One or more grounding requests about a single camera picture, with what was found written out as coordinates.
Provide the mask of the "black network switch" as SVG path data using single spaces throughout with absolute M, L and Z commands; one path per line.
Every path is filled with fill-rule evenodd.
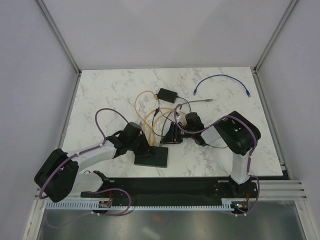
M 151 146 L 150 151 L 144 156 L 136 156 L 136 166 L 167 168 L 169 149 L 162 146 Z

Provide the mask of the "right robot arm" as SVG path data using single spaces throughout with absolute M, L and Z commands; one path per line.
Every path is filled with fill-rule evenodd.
M 260 130 L 237 111 L 232 111 L 209 127 L 204 126 L 196 112 L 188 113 L 185 120 L 186 124 L 172 122 L 160 143 L 180 144 L 183 139 L 191 138 L 197 145 L 205 147 L 223 140 L 232 151 L 232 170 L 229 175 L 232 182 L 228 190 L 232 196 L 241 197 L 247 191 L 245 183 L 251 178 L 251 156 L 261 138 Z

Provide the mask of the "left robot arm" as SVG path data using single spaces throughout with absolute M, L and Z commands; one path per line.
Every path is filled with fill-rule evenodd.
M 129 122 L 123 130 L 104 136 L 102 143 L 90 148 L 72 152 L 60 148 L 53 150 L 34 177 L 34 182 L 40 187 L 38 197 L 41 200 L 49 198 L 54 203 L 62 201 L 71 192 L 93 192 L 98 197 L 105 197 L 110 186 L 98 176 L 92 177 L 95 181 L 92 186 L 78 189 L 82 184 L 80 172 L 128 151 L 138 158 L 155 154 L 141 126 L 134 122 Z

